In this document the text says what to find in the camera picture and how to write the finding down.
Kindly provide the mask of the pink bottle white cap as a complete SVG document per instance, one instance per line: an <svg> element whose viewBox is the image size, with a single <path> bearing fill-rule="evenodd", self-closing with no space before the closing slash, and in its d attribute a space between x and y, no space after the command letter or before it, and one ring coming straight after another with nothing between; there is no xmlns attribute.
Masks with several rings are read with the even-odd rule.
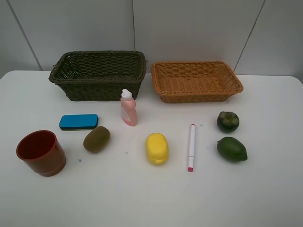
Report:
<svg viewBox="0 0 303 227"><path fill-rule="evenodd" d="M132 93L127 89L123 89L120 102L123 121L129 126L135 126L137 124L137 112L136 102Z"/></svg>

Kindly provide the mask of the yellow lemon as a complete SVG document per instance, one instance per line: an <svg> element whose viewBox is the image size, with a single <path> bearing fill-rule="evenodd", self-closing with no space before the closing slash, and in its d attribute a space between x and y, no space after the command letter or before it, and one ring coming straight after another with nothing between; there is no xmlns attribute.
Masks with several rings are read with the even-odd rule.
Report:
<svg viewBox="0 0 303 227"><path fill-rule="evenodd" d="M169 158L168 142L160 133L152 133L147 137L145 150L148 161L153 165L162 165Z"/></svg>

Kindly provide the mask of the white marker pink cap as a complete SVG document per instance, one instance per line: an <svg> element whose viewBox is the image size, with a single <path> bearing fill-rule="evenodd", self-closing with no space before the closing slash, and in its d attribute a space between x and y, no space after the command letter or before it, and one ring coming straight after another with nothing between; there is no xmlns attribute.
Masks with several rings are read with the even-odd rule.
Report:
<svg viewBox="0 0 303 227"><path fill-rule="evenodd" d="M191 124L190 136L189 136L189 149L188 149L188 168L187 168L189 172L193 172L194 170L195 139L196 139L196 125Z"/></svg>

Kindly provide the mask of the dark mangosteen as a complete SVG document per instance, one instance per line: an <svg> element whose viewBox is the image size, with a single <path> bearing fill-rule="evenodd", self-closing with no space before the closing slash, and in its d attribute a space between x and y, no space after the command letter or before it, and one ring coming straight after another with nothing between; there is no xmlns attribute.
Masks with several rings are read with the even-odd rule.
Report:
<svg viewBox="0 0 303 227"><path fill-rule="evenodd" d="M225 133L231 133L237 130L240 120L234 112L222 111L217 117L218 128Z"/></svg>

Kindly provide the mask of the green lime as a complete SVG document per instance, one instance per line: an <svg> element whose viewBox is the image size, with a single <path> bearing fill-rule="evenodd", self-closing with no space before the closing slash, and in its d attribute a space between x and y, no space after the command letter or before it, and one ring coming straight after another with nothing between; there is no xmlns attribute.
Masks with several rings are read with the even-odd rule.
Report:
<svg viewBox="0 0 303 227"><path fill-rule="evenodd" d="M245 146L233 137L224 137L217 141L217 151L228 161L241 162L248 159Z"/></svg>

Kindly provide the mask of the orange wicker basket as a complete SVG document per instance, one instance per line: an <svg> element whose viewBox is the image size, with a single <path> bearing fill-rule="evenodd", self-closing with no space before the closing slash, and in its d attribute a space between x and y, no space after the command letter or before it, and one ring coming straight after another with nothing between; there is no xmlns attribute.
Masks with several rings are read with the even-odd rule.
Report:
<svg viewBox="0 0 303 227"><path fill-rule="evenodd" d="M163 61L151 67L153 86L165 103L222 102L243 91L223 61Z"/></svg>

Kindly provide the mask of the brown kiwi fruit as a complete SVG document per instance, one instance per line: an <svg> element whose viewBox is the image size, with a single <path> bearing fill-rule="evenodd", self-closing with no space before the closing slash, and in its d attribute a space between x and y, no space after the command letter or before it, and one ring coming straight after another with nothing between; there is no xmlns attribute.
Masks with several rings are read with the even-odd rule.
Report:
<svg viewBox="0 0 303 227"><path fill-rule="evenodd" d="M86 136L83 146L90 153L98 153L108 144L110 136L107 128L98 126Z"/></svg>

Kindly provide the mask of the blue whiteboard eraser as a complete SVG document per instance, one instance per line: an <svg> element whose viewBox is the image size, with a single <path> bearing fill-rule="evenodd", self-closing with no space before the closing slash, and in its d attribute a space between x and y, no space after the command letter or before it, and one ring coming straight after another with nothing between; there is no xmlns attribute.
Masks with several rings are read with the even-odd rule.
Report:
<svg viewBox="0 0 303 227"><path fill-rule="evenodd" d="M61 130L90 130L98 125L97 114L64 115L59 122Z"/></svg>

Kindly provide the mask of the red plastic cup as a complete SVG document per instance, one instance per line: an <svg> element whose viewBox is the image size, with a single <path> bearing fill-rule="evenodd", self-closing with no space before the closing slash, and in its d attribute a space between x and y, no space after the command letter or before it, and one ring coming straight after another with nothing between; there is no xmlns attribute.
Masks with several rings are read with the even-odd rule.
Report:
<svg viewBox="0 0 303 227"><path fill-rule="evenodd" d="M66 165L66 156L56 135L48 130L35 131L17 145L16 155L35 173L50 177Z"/></svg>

